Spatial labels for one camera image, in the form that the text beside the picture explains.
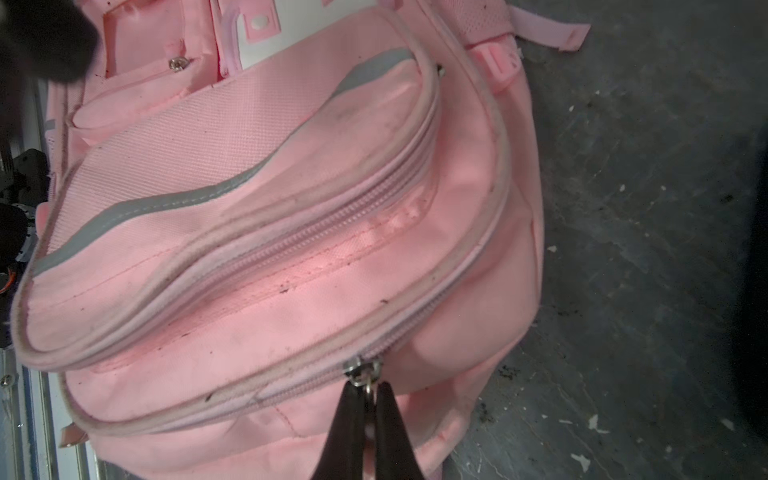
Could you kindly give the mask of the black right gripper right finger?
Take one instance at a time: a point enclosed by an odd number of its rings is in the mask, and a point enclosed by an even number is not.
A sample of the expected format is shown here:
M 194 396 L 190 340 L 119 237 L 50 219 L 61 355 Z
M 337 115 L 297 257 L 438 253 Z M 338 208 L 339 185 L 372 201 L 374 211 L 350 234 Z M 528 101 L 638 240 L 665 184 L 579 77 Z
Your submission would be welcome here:
M 375 479 L 424 480 L 388 382 L 377 386 L 375 400 Z

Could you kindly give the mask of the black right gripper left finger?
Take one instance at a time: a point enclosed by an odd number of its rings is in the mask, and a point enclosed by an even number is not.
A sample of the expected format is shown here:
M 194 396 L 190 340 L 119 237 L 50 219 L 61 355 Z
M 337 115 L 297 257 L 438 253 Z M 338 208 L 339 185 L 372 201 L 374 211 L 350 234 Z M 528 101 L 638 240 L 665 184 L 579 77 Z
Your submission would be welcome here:
M 312 480 L 361 480 L 366 445 L 367 394 L 345 384 Z

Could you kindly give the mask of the pink student backpack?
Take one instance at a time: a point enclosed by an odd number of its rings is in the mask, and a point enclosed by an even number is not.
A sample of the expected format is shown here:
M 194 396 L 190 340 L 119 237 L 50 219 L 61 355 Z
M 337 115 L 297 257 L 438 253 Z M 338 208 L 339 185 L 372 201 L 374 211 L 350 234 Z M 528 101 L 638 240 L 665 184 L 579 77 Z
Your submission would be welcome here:
M 1 129 L 49 84 L 17 361 L 103 468 L 311 479 L 346 383 L 388 382 L 439 479 L 539 307 L 544 219 L 504 1 L 5 1 Z

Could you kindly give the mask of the aluminium mounting rail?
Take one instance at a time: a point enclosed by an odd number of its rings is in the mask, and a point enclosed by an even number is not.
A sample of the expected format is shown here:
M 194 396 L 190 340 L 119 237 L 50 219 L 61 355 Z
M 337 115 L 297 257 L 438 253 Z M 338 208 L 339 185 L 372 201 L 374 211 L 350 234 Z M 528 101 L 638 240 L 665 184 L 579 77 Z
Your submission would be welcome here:
M 102 479 L 91 447 L 60 444 L 71 418 L 58 377 L 29 370 L 11 349 L 1 352 L 1 477 L 3 479 Z

